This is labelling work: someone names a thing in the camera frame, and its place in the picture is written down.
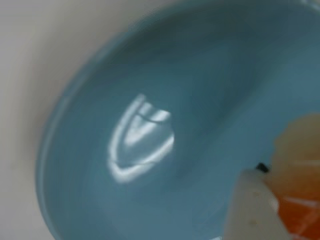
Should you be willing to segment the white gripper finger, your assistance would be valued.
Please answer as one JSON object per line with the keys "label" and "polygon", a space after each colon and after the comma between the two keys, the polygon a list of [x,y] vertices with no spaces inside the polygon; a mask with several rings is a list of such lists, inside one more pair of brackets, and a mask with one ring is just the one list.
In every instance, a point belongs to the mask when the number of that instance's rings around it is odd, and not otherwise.
{"label": "white gripper finger", "polygon": [[244,170],[230,200],[223,238],[225,240],[289,240],[281,217],[281,201],[266,185],[271,167],[260,162]]}

